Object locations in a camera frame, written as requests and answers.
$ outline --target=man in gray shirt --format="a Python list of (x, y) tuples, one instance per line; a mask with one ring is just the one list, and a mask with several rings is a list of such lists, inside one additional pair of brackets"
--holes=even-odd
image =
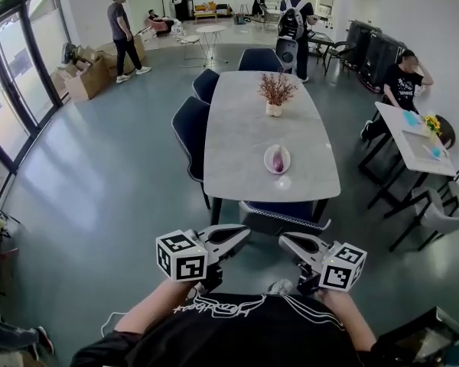
[(136, 67), (136, 75), (142, 75), (151, 70), (150, 67), (143, 67), (136, 53), (135, 42), (132, 39), (131, 27), (129, 26), (128, 15), (124, 11), (122, 3), (125, 0), (113, 0), (114, 2), (107, 8), (107, 17), (112, 30), (112, 39), (117, 48), (117, 83), (131, 79), (124, 74), (125, 54), (131, 57), (132, 63)]

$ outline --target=dried flower arrangement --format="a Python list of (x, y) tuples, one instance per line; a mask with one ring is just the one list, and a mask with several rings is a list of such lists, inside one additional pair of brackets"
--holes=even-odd
[(292, 99), (297, 89), (298, 86), (290, 83), (287, 76), (282, 73), (278, 76), (272, 73), (262, 73), (259, 93), (267, 99), (270, 105), (284, 105)]

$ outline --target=black speaker cabinet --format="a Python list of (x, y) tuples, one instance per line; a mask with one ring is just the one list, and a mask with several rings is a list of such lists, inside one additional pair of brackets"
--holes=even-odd
[(361, 68), (366, 59), (367, 49), (369, 48), (371, 34), (381, 33), (380, 28), (375, 28), (370, 24), (361, 21), (351, 21), (347, 42), (354, 42), (355, 49), (351, 50), (346, 60), (350, 65), (355, 66), (358, 70)]
[(385, 34), (371, 34), (366, 58), (360, 69), (362, 80), (373, 89), (383, 85), (386, 70), (406, 49), (406, 45)]

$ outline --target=table top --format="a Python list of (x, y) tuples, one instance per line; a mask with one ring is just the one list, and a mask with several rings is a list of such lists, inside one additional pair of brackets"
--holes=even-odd
[[(268, 203), (338, 196), (334, 154), (308, 91), (286, 74), (298, 90), (281, 117), (270, 117), (258, 92), (261, 74), (225, 72), (218, 80), (207, 122), (204, 190), (213, 197)], [(264, 165), (264, 153), (274, 144), (291, 155), (284, 177)]]
[(218, 31), (226, 30), (225, 26), (221, 26), (220, 24), (213, 24), (212, 26), (203, 26), (197, 29), (198, 33), (216, 33)]
[(376, 107), (388, 125), (399, 152), (405, 161), (406, 167), (412, 171), (440, 174), (454, 177), (456, 170), (451, 159), (443, 153), (439, 160), (429, 154), (429, 147), (437, 147), (442, 152), (446, 151), (438, 137), (435, 141), (430, 139), (428, 131), (423, 124), (411, 126), (407, 123), (404, 110), (385, 103), (376, 102)]
[(308, 38), (308, 42), (313, 44), (329, 45), (334, 46), (335, 43), (325, 33), (314, 32), (313, 37)]

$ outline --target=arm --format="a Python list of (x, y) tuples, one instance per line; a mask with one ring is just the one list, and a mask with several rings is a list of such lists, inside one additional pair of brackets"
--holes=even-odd
[(122, 31), (125, 32), (125, 36), (128, 38), (128, 41), (130, 41), (132, 39), (132, 34), (131, 31), (129, 31), (128, 26), (126, 25), (122, 16), (117, 18), (117, 23), (119, 23), (119, 27), (122, 29)]
[(318, 294), (324, 305), (334, 312), (352, 339), (356, 351), (370, 352), (376, 337), (364, 317), (346, 292), (321, 290)]
[(420, 61), (418, 62), (418, 65), (420, 66), (424, 74), (422, 85), (423, 86), (433, 86), (434, 80), (430, 76), (430, 73), (427, 71), (427, 68), (425, 68), (425, 66)]
[(398, 101), (396, 101), (395, 96), (391, 92), (391, 87), (387, 84), (384, 85), (384, 93), (388, 97), (389, 101), (392, 103), (393, 106), (401, 109), (402, 107), (399, 105)]
[(185, 302), (190, 289), (196, 283), (173, 283), (165, 280), (156, 290), (134, 306), (114, 328), (118, 332), (143, 334), (147, 328), (172, 313)]

